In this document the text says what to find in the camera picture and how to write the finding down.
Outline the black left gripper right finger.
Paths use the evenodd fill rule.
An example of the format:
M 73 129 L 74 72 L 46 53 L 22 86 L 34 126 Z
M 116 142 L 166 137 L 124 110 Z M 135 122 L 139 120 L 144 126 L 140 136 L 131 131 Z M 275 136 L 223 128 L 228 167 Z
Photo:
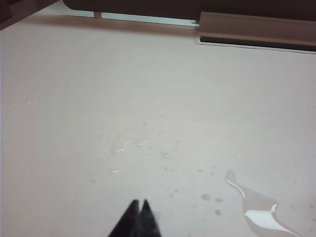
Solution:
M 161 233 L 151 210 L 150 204 L 144 200 L 136 220 L 136 237 L 161 237 Z

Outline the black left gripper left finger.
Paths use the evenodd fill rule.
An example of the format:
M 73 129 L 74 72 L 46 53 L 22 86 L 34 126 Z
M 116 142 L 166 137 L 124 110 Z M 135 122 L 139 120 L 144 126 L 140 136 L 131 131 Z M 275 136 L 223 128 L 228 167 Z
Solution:
M 133 237 L 138 214 L 139 200 L 135 199 L 125 210 L 108 237 Z

